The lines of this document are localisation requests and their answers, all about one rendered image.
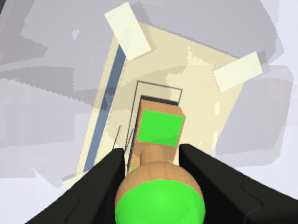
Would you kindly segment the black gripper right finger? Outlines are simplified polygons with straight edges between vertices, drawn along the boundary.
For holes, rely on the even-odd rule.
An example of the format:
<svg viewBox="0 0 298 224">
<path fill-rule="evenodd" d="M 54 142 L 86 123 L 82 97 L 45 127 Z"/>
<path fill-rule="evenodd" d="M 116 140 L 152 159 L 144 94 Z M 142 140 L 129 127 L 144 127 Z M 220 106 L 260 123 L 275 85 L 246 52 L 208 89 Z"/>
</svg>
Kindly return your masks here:
<svg viewBox="0 0 298 224">
<path fill-rule="evenodd" d="M 178 167 L 185 168 L 201 189 L 204 224 L 298 224 L 298 200 L 193 145 L 178 145 Z"/>
</svg>

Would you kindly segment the cream paper card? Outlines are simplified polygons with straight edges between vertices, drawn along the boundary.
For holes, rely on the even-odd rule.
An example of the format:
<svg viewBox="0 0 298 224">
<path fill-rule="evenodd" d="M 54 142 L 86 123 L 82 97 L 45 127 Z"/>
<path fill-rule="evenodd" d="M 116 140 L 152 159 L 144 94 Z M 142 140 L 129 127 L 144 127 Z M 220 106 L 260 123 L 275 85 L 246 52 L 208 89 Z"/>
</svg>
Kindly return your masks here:
<svg viewBox="0 0 298 224">
<path fill-rule="evenodd" d="M 126 172 L 140 95 L 177 101 L 185 115 L 180 144 L 212 155 L 243 81 L 261 75 L 257 51 L 242 59 L 138 22 L 128 3 L 105 14 L 114 32 L 76 177 L 114 148 L 125 149 Z"/>
</svg>

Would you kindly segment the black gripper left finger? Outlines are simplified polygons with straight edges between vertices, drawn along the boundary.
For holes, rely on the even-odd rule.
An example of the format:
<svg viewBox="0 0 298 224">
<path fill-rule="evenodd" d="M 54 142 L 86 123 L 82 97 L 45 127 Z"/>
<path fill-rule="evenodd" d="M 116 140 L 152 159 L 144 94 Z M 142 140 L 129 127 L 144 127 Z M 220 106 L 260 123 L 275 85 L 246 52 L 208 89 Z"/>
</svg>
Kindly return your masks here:
<svg viewBox="0 0 298 224">
<path fill-rule="evenodd" d="M 114 148 L 25 224 L 116 224 L 114 198 L 125 177 L 125 149 Z"/>
</svg>

